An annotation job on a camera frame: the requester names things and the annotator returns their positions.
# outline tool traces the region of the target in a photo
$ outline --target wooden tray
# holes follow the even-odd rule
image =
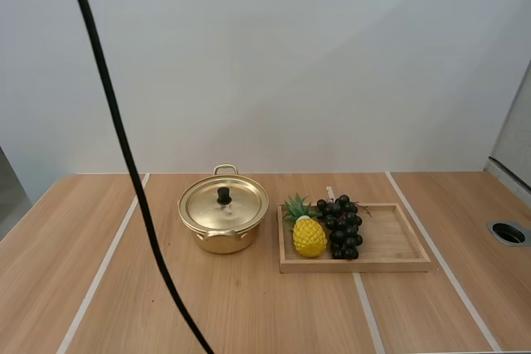
[[[293,246],[293,225],[283,222],[284,206],[278,206],[281,273],[407,273],[428,271],[431,261],[404,212],[397,203],[361,203],[363,219],[356,260],[334,260],[330,248],[316,259],[299,255]]]

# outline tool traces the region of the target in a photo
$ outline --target white backdrop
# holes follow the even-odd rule
[[[531,0],[90,0],[142,172],[481,169]],[[75,0],[0,0],[0,146],[35,201],[124,172]]]

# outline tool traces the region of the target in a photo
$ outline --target yellow pineapple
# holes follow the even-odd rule
[[[312,219],[317,216],[311,210],[311,205],[305,205],[304,199],[295,195],[295,199],[285,202],[285,210],[288,214],[284,221],[295,222],[293,227],[293,243],[295,249],[304,257],[318,257],[326,249],[326,235],[323,227]]]

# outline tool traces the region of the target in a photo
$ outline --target tabletop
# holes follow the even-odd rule
[[[531,247],[488,221],[531,211],[486,172],[248,175],[270,209],[242,252],[199,249],[178,199],[201,175],[142,176],[163,256],[216,353],[531,350]],[[396,202],[427,273],[280,274],[275,205],[326,187]],[[160,277],[128,176],[57,182],[0,242],[1,353],[199,353]]]

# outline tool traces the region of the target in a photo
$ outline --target lid knob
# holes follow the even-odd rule
[[[229,187],[219,187],[217,189],[217,203],[220,205],[228,205],[232,202],[232,198],[229,196]]]

